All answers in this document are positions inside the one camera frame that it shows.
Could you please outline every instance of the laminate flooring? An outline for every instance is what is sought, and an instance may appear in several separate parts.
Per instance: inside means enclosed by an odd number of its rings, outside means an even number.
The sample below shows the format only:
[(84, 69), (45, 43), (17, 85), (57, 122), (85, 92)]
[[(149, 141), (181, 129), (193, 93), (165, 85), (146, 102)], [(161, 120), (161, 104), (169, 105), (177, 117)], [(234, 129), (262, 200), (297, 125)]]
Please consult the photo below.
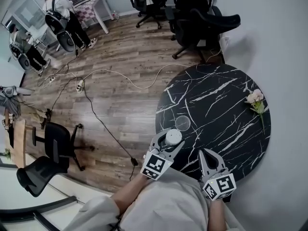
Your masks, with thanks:
[[(57, 63), (62, 67), (73, 60), (68, 72), (77, 77), (85, 77), (99, 69), (117, 71), (143, 88), (152, 84), (157, 72), (165, 65), (191, 66), (200, 62), (198, 54), (190, 51), (182, 53), (177, 60), (171, 57), (180, 45), (170, 40), (172, 33), (168, 22), (162, 22), (162, 29), (159, 30), (151, 20), (136, 28), (138, 20), (140, 18), (134, 14), (106, 21), (109, 34), (105, 34), (99, 24), (91, 26), (87, 34), (90, 38), (98, 38), (94, 49), (81, 52), (74, 60), (74, 54), (64, 50), (56, 52), (56, 46), (51, 47), (49, 54), (54, 58), (52, 64)], [(204, 52), (205, 59), (211, 55), (209, 51)], [(221, 58), (212, 57), (210, 62), (220, 63)], [(169, 81), (185, 68), (179, 65), (164, 68), (154, 85), (148, 89), (138, 89), (121, 75), (106, 71), (97, 71), (85, 80), (86, 93), (93, 102), (97, 116), (138, 160), (139, 166), (135, 168), (134, 175), (140, 171), (143, 155), (155, 135), (155, 112), (160, 95)], [(66, 69), (63, 68), (59, 74), (64, 74)], [(51, 66), (41, 78), (34, 72), (27, 73), (23, 87), (35, 92), (22, 97), (23, 100), (39, 109), (51, 108), (65, 84), (74, 77), (72, 74), (56, 76), (55, 81), (46, 88), (38, 87), (38, 83), (56, 71)], [(22, 105), (22, 117), (27, 122), (26, 152), (37, 158), (45, 154), (44, 144), (38, 142), (37, 146), (33, 146), (32, 126), (37, 128), (38, 136), (44, 137), (44, 131), (29, 112), (31, 109)], [(86, 166), (86, 170), (79, 171), (72, 160), (69, 177), (108, 192), (117, 191), (129, 181), (133, 170), (130, 157), (95, 118), (84, 91), (81, 94), (76, 92), (75, 80), (70, 81), (54, 105), (51, 121), (63, 125), (71, 134), (75, 125), (83, 125), (83, 129), (77, 132), (75, 146), (86, 147), (76, 150), (77, 158), (81, 165)]]

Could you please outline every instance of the black pants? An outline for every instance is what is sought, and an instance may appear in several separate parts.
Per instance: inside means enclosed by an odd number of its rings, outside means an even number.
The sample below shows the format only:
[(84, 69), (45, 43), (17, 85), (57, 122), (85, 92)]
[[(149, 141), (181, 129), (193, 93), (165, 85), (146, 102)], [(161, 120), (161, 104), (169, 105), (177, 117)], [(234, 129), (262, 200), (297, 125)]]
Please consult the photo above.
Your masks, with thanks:
[(31, 48), (28, 50), (28, 52), (26, 53), (26, 56), (29, 58), (30, 65), (38, 71), (41, 70), (41, 66), (38, 65), (37, 62), (34, 61), (34, 59), (37, 60), (38, 63), (43, 65), (43, 66), (46, 64), (46, 61), (41, 56), (39, 51), (37, 49), (35, 49), (33, 46), (31, 46)]
[(70, 12), (69, 16), (70, 16), (70, 19), (67, 22), (66, 30), (72, 35), (74, 43), (79, 48), (81, 48), (81, 46), (83, 45), (83, 43), (80, 41), (80, 38), (81, 38), (81, 40), (85, 43), (85, 45), (89, 45), (90, 39), (89, 39), (87, 33), (82, 29), (81, 24), (79, 23), (75, 14)]

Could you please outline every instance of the checkered tablecloth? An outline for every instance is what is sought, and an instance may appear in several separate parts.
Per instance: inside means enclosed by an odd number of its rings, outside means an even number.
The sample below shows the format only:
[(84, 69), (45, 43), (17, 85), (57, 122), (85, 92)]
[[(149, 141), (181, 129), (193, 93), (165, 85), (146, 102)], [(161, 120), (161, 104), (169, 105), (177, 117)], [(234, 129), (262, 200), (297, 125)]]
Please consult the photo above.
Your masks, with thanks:
[(75, 15), (80, 22), (86, 22), (92, 18), (95, 18), (95, 13), (92, 6), (96, 2), (97, 0), (89, 0), (74, 8)]

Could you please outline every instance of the black marble table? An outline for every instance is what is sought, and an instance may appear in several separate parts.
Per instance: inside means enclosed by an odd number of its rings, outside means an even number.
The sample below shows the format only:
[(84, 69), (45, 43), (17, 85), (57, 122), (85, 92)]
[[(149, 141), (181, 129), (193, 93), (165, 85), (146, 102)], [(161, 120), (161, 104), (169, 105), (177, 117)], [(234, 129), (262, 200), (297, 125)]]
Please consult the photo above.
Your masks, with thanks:
[(157, 133), (175, 128), (179, 116), (191, 120), (191, 127), (182, 132), (185, 145), (172, 167), (198, 180), (198, 150), (207, 148), (223, 157), (235, 180), (248, 175), (270, 140), (265, 98), (265, 133), (260, 116), (245, 103), (249, 91), (255, 89), (260, 88), (248, 75), (226, 64), (195, 65), (178, 74), (162, 93), (156, 112)]

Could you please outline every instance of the small plant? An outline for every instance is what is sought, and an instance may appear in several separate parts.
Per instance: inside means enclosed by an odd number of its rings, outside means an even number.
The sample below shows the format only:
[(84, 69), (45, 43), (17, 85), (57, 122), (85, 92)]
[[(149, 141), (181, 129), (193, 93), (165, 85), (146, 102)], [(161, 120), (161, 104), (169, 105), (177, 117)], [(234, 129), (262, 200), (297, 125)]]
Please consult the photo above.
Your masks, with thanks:
[(4, 153), (4, 155), (5, 155), (5, 157), (7, 158), (7, 159), (11, 159), (11, 151), (10, 151), (10, 149), (5, 149), (5, 153)]
[(257, 112), (260, 115), (262, 127), (263, 127), (263, 133), (265, 134), (265, 128), (264, 128), (264, 120), (263, 120), (263, 113), (264, 113), (264, 103), (263, 103), (264, 95), (260, 91), (260, 89), (255, 89), (252, 93), (250, 93), (247, 97), (246, 103), (251, 104), (253, 108), (250, 108), (251, 110)]

